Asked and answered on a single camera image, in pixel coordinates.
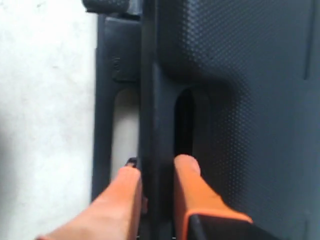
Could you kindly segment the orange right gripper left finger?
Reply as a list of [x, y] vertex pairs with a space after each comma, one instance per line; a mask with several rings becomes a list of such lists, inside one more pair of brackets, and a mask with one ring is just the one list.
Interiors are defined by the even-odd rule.
[[135, 240], [143, 202], [138, 160], [130, 158], [108, 187], [74, 219], [39, 240]]

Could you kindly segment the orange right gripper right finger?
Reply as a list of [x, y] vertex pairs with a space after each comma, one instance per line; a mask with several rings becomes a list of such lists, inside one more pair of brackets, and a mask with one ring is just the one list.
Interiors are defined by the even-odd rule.
[[201, 177], [198, 161], [186, 154], [174, 158], [174, 224], [178, 240], [186, 240], [189, 218], [193, 215], [218, 219], [238, 220], [252, 224], [253, 220], [242, 212], [227, 206]]

